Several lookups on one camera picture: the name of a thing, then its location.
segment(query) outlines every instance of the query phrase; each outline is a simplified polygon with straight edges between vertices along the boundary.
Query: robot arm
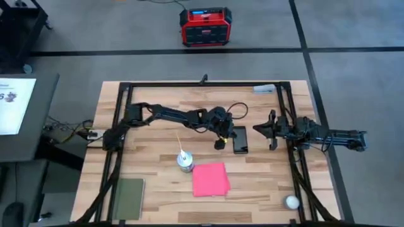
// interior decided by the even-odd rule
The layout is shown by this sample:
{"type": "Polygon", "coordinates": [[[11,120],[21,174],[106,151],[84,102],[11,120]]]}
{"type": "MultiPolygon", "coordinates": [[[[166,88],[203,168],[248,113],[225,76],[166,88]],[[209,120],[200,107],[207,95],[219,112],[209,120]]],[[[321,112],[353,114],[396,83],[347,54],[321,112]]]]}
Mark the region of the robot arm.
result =
{"type": "Polygon", "coordinates": [[[309,149],[310,144],[321,144],[321,151],[325,152],[331,145],[344,146],[355,151],[364,151],[367,148],[365,131],[343,131],[326,129],[316,124],[307,117],[298,117],[295,125],[288,125],[285,116],[278,117],[275,122],[276,112],[271,110],[269,120],[260,125],[254,125],[252,128],[271,139],[270,150],[275,150],[277,137],[289,139],[294,146],[302,149],[309,149]]]}
{"type": "Polygon", "coordinates": [[[235,137],[233,132],[232,113],[227,112],[223,107],[215,107],[210,111],[206,109],[190,110],[183,112],[172,108],[163,107],[159,104],[135,103],[126,107],[124,118],[116,127],[106,130],[103,139],[104,150],[117,150],[122,146],[120,139],[130,128],[149,125],[154,120],[168,120],[177,122],[197,132],[200,128],[212,131],[218,136],[215,142],[215,149],[223,149],[227,138],[235,137]],[[143,119],[143,109],[147,109],[151,115],[143,119]]]}

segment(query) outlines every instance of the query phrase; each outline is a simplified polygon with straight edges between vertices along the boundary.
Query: can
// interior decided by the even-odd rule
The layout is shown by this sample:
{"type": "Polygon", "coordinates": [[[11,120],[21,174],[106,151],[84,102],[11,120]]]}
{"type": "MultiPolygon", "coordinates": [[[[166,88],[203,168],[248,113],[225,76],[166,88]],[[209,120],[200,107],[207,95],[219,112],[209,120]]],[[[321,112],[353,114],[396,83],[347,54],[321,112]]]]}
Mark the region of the can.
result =
{"type": "Polygon", "coordinates": [[[189,152],[184,151],[183,155],[178,154],[177,163],[179,168],[185,173],[190,173],[194,168],[193,157],[189,152]]]}

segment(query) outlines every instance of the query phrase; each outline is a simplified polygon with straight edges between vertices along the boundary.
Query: green notebook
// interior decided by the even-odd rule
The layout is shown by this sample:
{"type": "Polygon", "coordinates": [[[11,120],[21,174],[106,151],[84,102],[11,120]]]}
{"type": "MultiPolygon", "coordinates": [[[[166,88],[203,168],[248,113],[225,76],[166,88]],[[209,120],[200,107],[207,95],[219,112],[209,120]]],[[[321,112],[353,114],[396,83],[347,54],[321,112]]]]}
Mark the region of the green notebook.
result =
{"type": "Polygon", "coordinates": [[[144,191],[145,179],[119,179],[113,218],[115,220],[139,220],[144,191]]]}

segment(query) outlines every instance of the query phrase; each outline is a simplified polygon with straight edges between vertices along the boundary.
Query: phone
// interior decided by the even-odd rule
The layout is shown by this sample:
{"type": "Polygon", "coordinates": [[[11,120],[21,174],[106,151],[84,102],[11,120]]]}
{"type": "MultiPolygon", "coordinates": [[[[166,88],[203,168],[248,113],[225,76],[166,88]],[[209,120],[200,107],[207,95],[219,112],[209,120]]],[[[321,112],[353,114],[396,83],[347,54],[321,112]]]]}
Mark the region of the phone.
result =
{"type": "Polygon", "coordinates": [[[234,154],[248,154],[246,127],[234,126],[233,131],[237,135],[236,138],[233,138],[234,154]]]}

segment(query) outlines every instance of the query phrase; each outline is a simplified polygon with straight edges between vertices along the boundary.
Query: pink napkin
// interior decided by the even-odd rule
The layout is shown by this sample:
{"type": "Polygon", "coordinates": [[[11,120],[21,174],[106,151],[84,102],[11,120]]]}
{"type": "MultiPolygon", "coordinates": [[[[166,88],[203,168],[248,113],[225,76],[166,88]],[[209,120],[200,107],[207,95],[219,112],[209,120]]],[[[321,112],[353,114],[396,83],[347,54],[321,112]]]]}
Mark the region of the pink napkin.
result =
{"type": "Polygon", "coordinates": [[[226,195],[230,190],[224,163],[197,165],[193,170],[194,196],[226,195]]]}

